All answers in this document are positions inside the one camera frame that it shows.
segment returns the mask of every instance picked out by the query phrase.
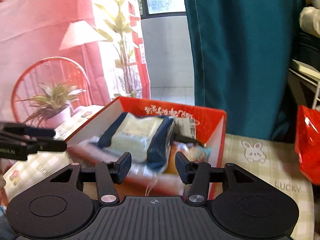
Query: red chair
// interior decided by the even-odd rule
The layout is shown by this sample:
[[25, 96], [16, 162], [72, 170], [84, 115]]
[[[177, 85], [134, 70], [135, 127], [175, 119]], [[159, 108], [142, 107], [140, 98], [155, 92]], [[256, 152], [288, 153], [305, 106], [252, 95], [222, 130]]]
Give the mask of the red chair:
[[38, 85], [40, 82], [48, 86], [66, 83], [85, 89], [86, 91], [78, 96], [79, 100], [72, 103], [72, 110], [78, 106], [92, 105], [90, 84], [84, 69], [69, 58], [49, 57], [33, 64], [17, 80], [11, 96], [11, 109], [16, 122], [25, 121], [35, 111], [34, 107], [29, 106], [29, 101], [21, 100], [43, 95], [43, 90]]

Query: teal curtain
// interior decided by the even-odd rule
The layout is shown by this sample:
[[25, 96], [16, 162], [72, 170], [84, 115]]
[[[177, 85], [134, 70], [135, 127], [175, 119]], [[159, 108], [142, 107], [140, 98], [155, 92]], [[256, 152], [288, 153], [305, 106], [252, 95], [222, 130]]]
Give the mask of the teal curtain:
[[285, 133], [281, 102], [304, 0], [185, 0], [185, 5], [196, 105], [225, 110], [228, 133], [262, 139]]

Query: red plastic bag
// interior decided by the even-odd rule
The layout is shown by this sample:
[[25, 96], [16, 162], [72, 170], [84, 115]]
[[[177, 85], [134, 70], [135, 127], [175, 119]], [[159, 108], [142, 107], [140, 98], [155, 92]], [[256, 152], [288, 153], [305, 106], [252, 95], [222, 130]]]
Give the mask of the red plastic bag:
[[294, 149], [299, 154], [301, 172], [320, 185], [320, 112], [299, 106]]

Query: ribbed black plate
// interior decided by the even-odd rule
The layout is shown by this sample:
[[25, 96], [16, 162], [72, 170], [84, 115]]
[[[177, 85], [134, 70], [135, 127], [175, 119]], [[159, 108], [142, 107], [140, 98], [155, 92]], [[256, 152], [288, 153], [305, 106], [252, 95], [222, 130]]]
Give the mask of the ribbed black plate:
[[[26, 240], [19, 236], [17, 240]], [[94, 221], [68, 240], [239, 240], [219, 228], [203, 207], [185, 204], [181, 197], [126, 197], [103, 207]]]

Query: open cardboard box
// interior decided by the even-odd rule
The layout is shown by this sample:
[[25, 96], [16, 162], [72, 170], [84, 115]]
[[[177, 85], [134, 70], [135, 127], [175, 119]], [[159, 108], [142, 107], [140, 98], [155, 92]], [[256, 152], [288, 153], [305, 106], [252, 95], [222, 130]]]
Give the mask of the open cardboard box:
[[[196, 124], [196, 138], [212, 152], [208, 162], [213, 167], [219, 167], [224, 147], [226, 113], [199, 106], [187, 106], [169, 102], [153, 101], [147, 99], [118, 97], [105, 106], [93, 117], [87, 120], [67, 139], [68, 153], [73, 160], [94, 165], [103, 161], [103, 155], [97, 156], [90, 151], [83, 151], [77, 144], [93, 136], [102, 135], [122, 112], [130, 112], [136, 116], [146, 115], [170, 115], [173, 117], [194, 118]], [[179, 186], [170, 183], [171, 178], [177, 175], [161, 174], [157, 177], [156, 184], [149, 195], [178, 195], [181, 192]], [[145, 195], [146, 187], [150, 181], [138, 182], [132, 178], [126, 178], [122, 185], [116, 185], [117, 192], [122, 198], [125, 195]], [[213, 190], [209, 191], [209, 198], [213, 198]]]

